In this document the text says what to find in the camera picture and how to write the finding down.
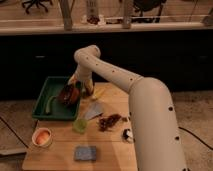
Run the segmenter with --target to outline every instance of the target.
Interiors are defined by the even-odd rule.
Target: bowl
[[[48,147],[52,143],[52,134],[50,129],[36,129],[32,136],[32,142],[37,147]]]

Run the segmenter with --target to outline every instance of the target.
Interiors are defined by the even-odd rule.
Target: white container
[[[32,136],[32,142],[37,147],[48,147],[52,143],[52,133],[50,129],[36,129]]]

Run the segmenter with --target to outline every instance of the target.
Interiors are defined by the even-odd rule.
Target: green plastic tray
[[[45,80],[32,114],[33,118],[37,118],[39,120],[72,120],[72,121],[76,119],[78,115],[80,98],[75,104],[73,104],[69,108],[59,103],[58,100],[55,98],[54,100],[52,100],[50,105],[51,114],[46,114],[45,112],[49,98],[51,96],[57,96],[64,87],[64,85],[67,83],[68,79],[69,77],[48,77]],[[77,83],[76,87],[81,92],[82,84],[80,82]]]

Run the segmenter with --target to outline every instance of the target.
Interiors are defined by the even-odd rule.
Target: wooden tabletop
[[[104,109],[103,117],[120,114],[128,117],[128,95],[110,83],[96,83],[95,91],[103,91],[98,101]],[[78,117],[82,117],[93,103],[91,98],[82,99]],[[53,134],[48,148],[29,146],[23,170],[70,170],[70,171],[136,171],[134,144],[124,142],[121,134],[131,128],[130,122],[119,121],[110,131],[98,129],[99,118],[88,122],[86,132],[78,134],[72,130],[70,121],[39,121],[37,127],[47,127]],[[95,162],[74,160],[77,146],[96,146]]]

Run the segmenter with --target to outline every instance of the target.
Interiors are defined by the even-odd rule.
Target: gray sponge
[[[77,161],[95,161],[96,147],[95,146],[77,146],[75,148],[74,159]]]

